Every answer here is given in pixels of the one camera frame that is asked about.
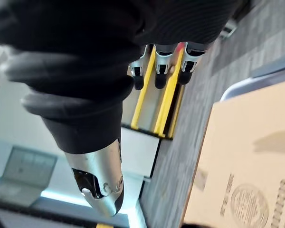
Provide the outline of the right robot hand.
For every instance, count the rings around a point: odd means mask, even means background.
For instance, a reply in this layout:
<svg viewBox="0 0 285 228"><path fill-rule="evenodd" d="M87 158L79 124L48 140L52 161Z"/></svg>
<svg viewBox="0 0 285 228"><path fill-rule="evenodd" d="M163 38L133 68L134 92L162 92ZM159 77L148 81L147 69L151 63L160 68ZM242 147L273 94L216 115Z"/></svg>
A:
<svg viewBox="0 0 285 228"><path fill-rule="evenodd" d="M155 86L168 80L185 43L181 69L190 81L198 58L218 38L238 0L0 0L1 65L30 92L24 108L41 117L65 153L80 192L103 215L124 199L123 100L141 89L138 61L155 47Z"/></svg>

